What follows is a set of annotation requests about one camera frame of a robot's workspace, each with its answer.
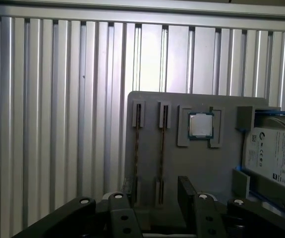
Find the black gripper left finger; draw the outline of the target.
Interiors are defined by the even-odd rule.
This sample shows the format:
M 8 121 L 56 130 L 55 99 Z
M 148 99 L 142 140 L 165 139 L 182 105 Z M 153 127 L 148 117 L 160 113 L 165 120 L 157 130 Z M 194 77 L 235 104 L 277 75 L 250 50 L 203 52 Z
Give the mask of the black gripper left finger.
M 97 202 L 78 197 L 15 235 L 17 238 L 140 238 L 133 209 L 136 179 L 124 179 L 122 189 Z

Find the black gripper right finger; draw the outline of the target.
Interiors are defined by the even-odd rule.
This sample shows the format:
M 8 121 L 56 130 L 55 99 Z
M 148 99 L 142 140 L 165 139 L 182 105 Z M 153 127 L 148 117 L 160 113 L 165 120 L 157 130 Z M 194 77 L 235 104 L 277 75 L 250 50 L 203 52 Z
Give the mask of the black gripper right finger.
M 187 176 L 178 177 L 178 204 L 198 238 L 285 238 L 285 218 L 243 198 L 223 205 L 196 192 Z

